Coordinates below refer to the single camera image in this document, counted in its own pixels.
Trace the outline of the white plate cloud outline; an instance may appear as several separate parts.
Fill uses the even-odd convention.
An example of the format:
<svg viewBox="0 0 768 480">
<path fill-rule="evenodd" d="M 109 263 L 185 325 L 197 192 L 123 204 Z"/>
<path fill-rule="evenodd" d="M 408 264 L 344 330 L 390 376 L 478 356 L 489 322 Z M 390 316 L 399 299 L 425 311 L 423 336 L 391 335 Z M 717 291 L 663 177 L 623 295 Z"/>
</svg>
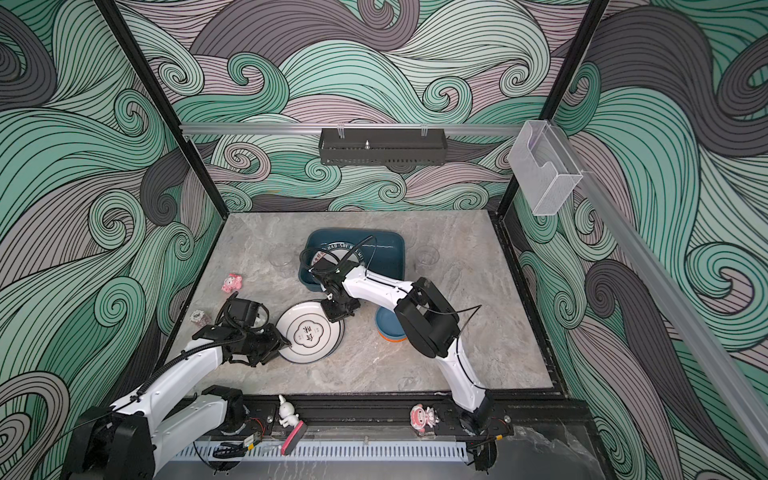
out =
<svg viewBox="0 0 768 480">
<path fill-rule="evenodd" d="M 279 354 L 294 364 L 311 364 L 331 355 L 345 333 L 344 321 L 331 322 L 318 300 L 290 307 L 277 320 L 276 328 L 289 341 Z"/>
</svg>

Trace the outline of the white plate teal lettered rim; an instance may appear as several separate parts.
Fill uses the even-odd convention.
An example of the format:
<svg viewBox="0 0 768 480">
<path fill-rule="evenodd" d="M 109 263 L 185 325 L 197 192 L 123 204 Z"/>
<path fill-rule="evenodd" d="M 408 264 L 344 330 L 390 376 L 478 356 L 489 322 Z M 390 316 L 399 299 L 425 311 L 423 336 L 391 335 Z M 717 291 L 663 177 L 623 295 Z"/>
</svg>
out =
<svg viewBox="0 0 768 480">
<path fill-rule="evenodd" d="M 307 270 L 313 275 L 327 276 L 347 273 L 365 265 L 366 260 L 359 248 L 349 242 L 337 241 L 312 247 Z"/>
</svg>

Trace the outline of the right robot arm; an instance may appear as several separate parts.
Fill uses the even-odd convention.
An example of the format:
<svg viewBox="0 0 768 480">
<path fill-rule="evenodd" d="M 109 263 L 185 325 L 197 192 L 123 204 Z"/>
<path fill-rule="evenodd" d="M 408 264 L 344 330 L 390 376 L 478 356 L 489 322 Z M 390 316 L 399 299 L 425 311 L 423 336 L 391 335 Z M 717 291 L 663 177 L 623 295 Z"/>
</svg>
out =
<svg viewBox="0 0 768 480">
<path fill-rule="evenodd" d="M 326 298 L 321 301 L 330 322 L 352 316 L 362 301 L 393 312 L 411 345 L 437 361 L 446 379 L 458 419 L 469 434 L 482 433 L 492 413 L 492 400 L 464 349 L 460 311 L 454 309 L 427 278 L 411 282 L 370 271 L 362 264 L 325 259 L 309 268 Z"/>
</svg>

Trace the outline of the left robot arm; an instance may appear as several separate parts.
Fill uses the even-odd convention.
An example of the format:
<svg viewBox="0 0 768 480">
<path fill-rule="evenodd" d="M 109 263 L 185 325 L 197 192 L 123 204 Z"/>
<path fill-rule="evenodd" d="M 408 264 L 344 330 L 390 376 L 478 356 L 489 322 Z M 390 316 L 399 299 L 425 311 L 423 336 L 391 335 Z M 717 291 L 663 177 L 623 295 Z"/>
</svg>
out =
<svg viewBox="0 0 768 480">
<path fill-rule="evenodd" d="M 183 409 L 185 395 L 220 366 L 265 365 L 290 341 L 262 304 L 231 295 L 213 324 L 135 390 L 108 407 L 92 407 L 72 430 L 63 479 L 151 479 L 202 435 L 240 434 L 248 409 L 241 390 L 213 386 Z"/>
</svg>

